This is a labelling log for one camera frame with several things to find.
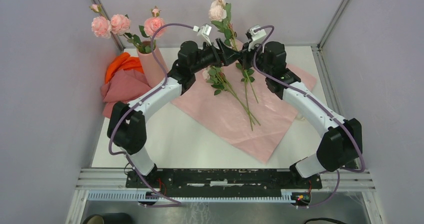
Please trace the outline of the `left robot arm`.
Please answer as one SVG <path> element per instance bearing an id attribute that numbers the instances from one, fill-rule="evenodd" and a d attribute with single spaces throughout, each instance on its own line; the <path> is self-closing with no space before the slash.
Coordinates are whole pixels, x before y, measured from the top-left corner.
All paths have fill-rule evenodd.
<path id="1" fill-rule="evenodd" d="M 107 136 L 111 144 L 121 149 L 138 174 L 138 181 L 145 188 L 153 187 L 157 182 L 157 167 L 148 154 L 147 122 L 162 107 L 185 94 L 195 83 L 196 73 L 210 66 L 227 67 L 241 61 L 248 51 L 248 43 L 239 50 L 224 44 L 219 38 L 217 46 L 203 44 L 199 48 L 194 41 L 181 44 L 177 59 L 164 79 L 146 94 L 129 103 L 117 102 L 112 109 Z"/>

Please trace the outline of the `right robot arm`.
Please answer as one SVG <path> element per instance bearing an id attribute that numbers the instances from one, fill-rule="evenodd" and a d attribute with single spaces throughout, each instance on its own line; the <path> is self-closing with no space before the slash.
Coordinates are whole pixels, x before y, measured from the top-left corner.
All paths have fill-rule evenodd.
<path id="1" fill-rule="evenodd" d="M 363 159 L 361 123 L 334 112 L 312 94 L 301 78 L 287 67 L 284 44 L 246 42 L 241 53 L 242 63 L 264 75 L 267 88 L 294 107 L 321 137 L 316 153 L 290 167 L 288 180 L 293 187 L 302 188 L 315 174 L 334 172 L 356 158 Z"/>

